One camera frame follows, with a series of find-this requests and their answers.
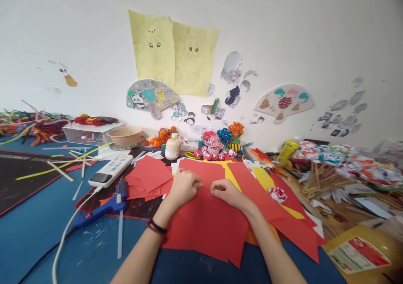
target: panda drawing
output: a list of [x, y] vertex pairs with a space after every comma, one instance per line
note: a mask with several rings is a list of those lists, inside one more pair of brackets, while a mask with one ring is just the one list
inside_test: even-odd
[[133, 100], [134, 108], [136, 108], [136, 109], [140, 108], [142, 110], [144, 109], [144, 98], [143, 97], [141, 97], [140, 95], [133, 94], [131, 96], [131, 99]]

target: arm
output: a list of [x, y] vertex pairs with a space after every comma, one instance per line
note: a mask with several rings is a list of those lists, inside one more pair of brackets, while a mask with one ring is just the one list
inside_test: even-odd
[[[202, 186], [200, 177], [178, 168], [169, 195], [162, 201], [152, 218], [155, 224], [167, 228], [176, 210], [196, 196], [197, 189]], [[111, 284], [149, 283], [161, 241], [160, 234], [146, 228]]]
[[259, 242], [273, 284], [306, 284], [290, 256], [267, 226], [259, 208], [248, 197], [228, 179], [214, 181], [211, 185], [211, 193], [240, 209], [247, 217]]

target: blue glue gun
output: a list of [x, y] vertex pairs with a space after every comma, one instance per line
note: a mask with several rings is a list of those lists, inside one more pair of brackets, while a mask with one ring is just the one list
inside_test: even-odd
[[104, 205], [98, 207], [96, 210], [90, 213], [77, 215], [77, 217], [74, 219], [74, 226], [79, 228], [87, 226], [111, 210], [114, 213], [125, 210], [127, 207], [127, 197], [127, 182], [124, 178], [122, 178], [116, 185], [115, 193], [113, 194], [112, 198], [110, 198]]

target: white cable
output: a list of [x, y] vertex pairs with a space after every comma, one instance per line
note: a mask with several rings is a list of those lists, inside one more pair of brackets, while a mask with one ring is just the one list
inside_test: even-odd
[[94, 190], [94, 192], [77, 208], [77, 210], [72, 215], [70, 221], [67, 223], [67, 226], [64, 229], [64, 232], [63, 232], [63, 235], [62, 235], [62, 239], [60, 240], [60, 245], [59, 245], [59, 248], [58, 248], [58, 252], [56, 253], [55, 260], [53, 261], [53, 266], [52, 266], [52, 281], [53, 281], [53, 284], [58, 284], [58, 279], [56, 277], [56, 268], [57, 268], [57, 265], [58, 265], [59, 255], [60, 255], [60, 252], [61, 252], [62, 247], [63, 247], [64, 238], [66, 237], [66, 233], [67, 233], [67, 230], [68, 230], [70, 224], [73, 222], [74, 217], [77, 215], [77, 213], [83, 207], [83, 205], [85, 203], [87, 203], [87, 201], [90, 200], [92, 198], [92, 196], [94, 196], [96, 193], [98, 193], [101, 189], [102, 189], [102, 187], [97, 187]]

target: white wall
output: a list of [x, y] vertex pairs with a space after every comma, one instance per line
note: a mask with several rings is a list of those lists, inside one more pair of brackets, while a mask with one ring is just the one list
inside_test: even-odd
[[[29, 109], [24, 99], [49, 112], [118, 117], [148, 133], [171, 126], [170, 110], [155, 121], [126, 107], [127, 88], [136, 81], [128, 9], [219, 29], [212, 82], [222, 101], [233, 87], [220, 80], [229, 52], [241, 52], [243, 69], [260, 73], [237, 107], [227, 109], [228, 121], [248, 119], [260, 95], [284, 82], [313, 94], [316, 106], [283, 124], [266, 115], [264, 123], [246, 125], [242, 140], [262, 150], [295, 134], [357, 147], [403, 137], [403, 0], [0, 0], [0, 107]], [[47, 60], [67, 65], [79, 86], [68, 87]], [[317, 118], [351, 97], [357, 76], [365, 78], [362, 102], [369, 105], [359, 115], [363, 126], [344, 138], [331, 137]], [[213, 99], [181, 99], [196, 112], [197, 123], [222, 128], [200, 113]], [[176, 125], [190, 135], [189, 125]]]

